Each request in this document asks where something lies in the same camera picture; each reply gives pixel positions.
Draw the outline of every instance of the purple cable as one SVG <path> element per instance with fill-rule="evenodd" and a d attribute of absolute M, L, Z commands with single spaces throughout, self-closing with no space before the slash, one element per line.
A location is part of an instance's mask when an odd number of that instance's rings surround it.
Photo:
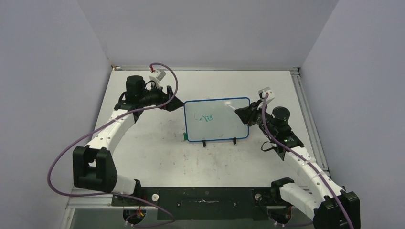
<path fill-rule="evenodd" d="M 299 155 L 297 152 L 295 152 L 294 150 L 290 149 L 288 146 L 282 144 L 281 142 L 277 141 L 277 139 L 274 138 L 274 136 L 270 133 L 270 131 L 268 130 L 268 127 L 266 125 L 266 118 L 265 118 L 265 113 L 266 113 L 266 100 L 268 98 L 268 94 L 266 93 L 266 96 L 263 99 L 263 107 L 262 107 L 262 121 L 263 121 L 263 125 L 265 127 L 266 133 L 267 135 L 269 135 L 269 137 L 271 138 L 271 140 L 273 140 L 277 145 L 283 147 L 285 150 L 291 152 L 292 154 L 294 154 L 295 156 L 297 156 L 299 159 L 303 160 L 304 162 L 307 161 L 304 157 L 302 157 L 301 155 Z M 308 162 L 308 165 L 317 173 L 319 174 L 319 170 L 316 169 L 316 167 L 311 163 Z M 325 184 L 325 186 L 328 188 L 329 192 L 333 195 L 333 198 L 335 199 L 336 203 L 339 205 L 340 209 L 342 210 L 342 213 L 344 215 L 344 217 L 347 220 L 347 223 L 349 224 L 350 229 L 354 229 L 354 226 L 352 224 L 352 221 L 350 220 L 349 215 L 347 214 L 346 210 L 343 207 L 343 204 L 341 203 L 341 201 L 339 200 L 339 198 L 336 196 L 336 194 L 333 192 L 332 187 L 328 184 L 328 182 L 325 180 L 325 178 L 322 175 L 319 175 L 320 179 L 322 180 L 322 182 Z"/>
<path fill-rule="evenodd" d="M 135 112 L 145 111 L 145 110 L 151 110 L 151 109 L 156 109 L 156 108 L 159 108 L 159 107 L 163 107 L 163 106 L 167 105 L 168 103 L 170 103 L 170 101 L 172 101 L 173 98 L 176 96 L 177 90 L 178 90 L 178 88 L 179 88 L 179 82 L 177 81 L 177 76 L 176 76 L 176 74 L 173 72 L 173 70 L 172 70 L 170 67 L 168 67 L 167 65 L 164 65 L 164 64 L 162 64 L 162 63 L 152 63 L 152 64 L 149 65 L 149 67 L 152 67 L 153 65 L 160 65 L 160 66 L 163 66 L 163 67 L 167 68 L 167 70 L 169 70 L 169 72 L 170 72 L 171 74 L 173 74 L 174 80 L 176 81 L 176 89 L 174 90 L 173 96 L 170 97 L 168 101 L 166 101 L 166 102 L 164 102 L 164 103 L 162 103 L 162 104 L 160 104 L 160 105 L 153 106 L 153 107 L 140 108 L 140 109 L 135 109 L 135 110 L 132 110 L 132 111 L 128 111 L 128 112 L 126 112 L 126 113 L 124 113 L 124 114 L 122 114 L 122 115 L 119 115 L 116 119 L 120 119 L 120 118 L 122 118 L 122 117 L 124 117 L 124 116 L 127 116 L 127 115 L 132 114 L 132 113 L 135 113 Z M 111 121 L 107 122 L 106 124 L 102 125 L 101 127 L 95 129 L 94 131 L 92 131 L 92 132 L 90 132 L 90 133 L 88 133 L 88 134 L 86 134 L 86 135 L 83 135 L 82 137 L 80 137 L 79 139 L 77 139 L 76 141 L 74 141 L 73 143 L 71 143 L 66 149 L 64 149 L 64 150 L 56 157 L 56 159 L 55 159 L 55 160 L 53 161 L 53 163 L 51 164 L 51 167 L 49 167 L 48 175 L 47 175 L 48 186 L 52 189 L 52 191 L 56 192 L 56 193 L 59 194 L 59 195 L 66 196 L 66 197 L 89 197 L 89 196 L 98 196 L 98 195 L 109 194 L 109 193 L 106 193 L 106 192 L 97 192 L 97 193 L 90 193 L 90 194 L 70 194 L 70 193 L 61 192 L 61 191 L 57 190 L 57 189 L 53 186 L 53 184 L 52 184 L 52 182 L 51 182 L 51 173 L 52 173 L 52 170 L 53 170 L 53 168 L 55 167 L 56 163 L 58 163 L 59 159 L 61 159 L 61 157 L 62 157 L 69 149 L 71 149 L 73 146 L 75 146 L 77 143 L 79 143 L 79 142 L 82 141 L 83 139 L 85 139 L 85 138 L 87 138 L 87 137 L 90 137 L 91 135 L 97 133 L 97 132 L 100 131 L 100 130 L 105 129 L 107 126 L 111 125 L 113 122 L 115 122 L 115 120 L 111 120 Z M 156 206 L 156 205 L 154 205 L 154 204 L 152 204 L 152 203 L 150 203 L 150 202 L 147 202 L 147 201 L 142 200 L 142 199 L 137 198 L 137 197 L 133 197 L 133 196 L 129 196 L 129 195 L 125 195 L 125 197 L 132 198 L 132 199 L 136 199 L 136 200 L 141 201 L 141 202 L 144 202 L 144 203 L 146 203 L 146 204 L 148 204 L 148 205 L 154 206 L 154 207 L 156 207 L 156 208 L 158 208 L 158 209 L 164 211 L 165 213 L 169 214 L 169 215 L 173 218 L 173 221 L 164 222 L 164 223 L 162 223 L 162 224 L 154 224 L 152 227 L 158 226 L 158 225 L 163 225 L 163 224 L 168 224 L 168 223 L 174 222 L 174 220 L 175 220 L 174 217 L 173 217 L 173 215 L 172 215 L 171 213 L 169 213 L 167 210 L 165 210 L 165 209 L 163 209 L 163 208 L 161 208 L 161 207 L 159 207 L 159 206 Z"/>

